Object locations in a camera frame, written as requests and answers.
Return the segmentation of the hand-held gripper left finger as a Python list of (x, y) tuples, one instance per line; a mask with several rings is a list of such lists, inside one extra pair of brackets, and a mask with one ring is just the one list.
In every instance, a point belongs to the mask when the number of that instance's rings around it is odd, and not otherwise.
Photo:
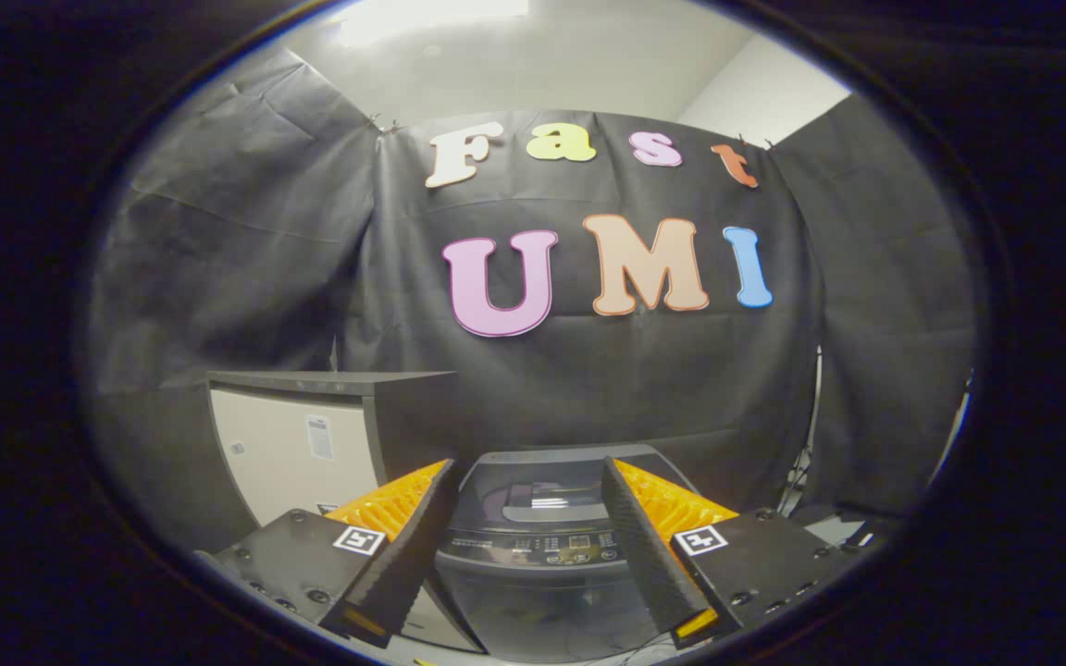
[(387, 648), (433, 570), (458, 487), (455, 461), (432, 462), (336, 511), (284, 511), (195, 556), (293, 623)]

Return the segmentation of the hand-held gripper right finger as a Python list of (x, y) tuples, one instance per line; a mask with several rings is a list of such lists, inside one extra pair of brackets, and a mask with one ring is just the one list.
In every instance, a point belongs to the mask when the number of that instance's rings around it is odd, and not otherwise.
[(855, 557), (778, 511), (731, 511), (608, 458), (601, 498), (637, 592), (678, 649), (790, 616)]

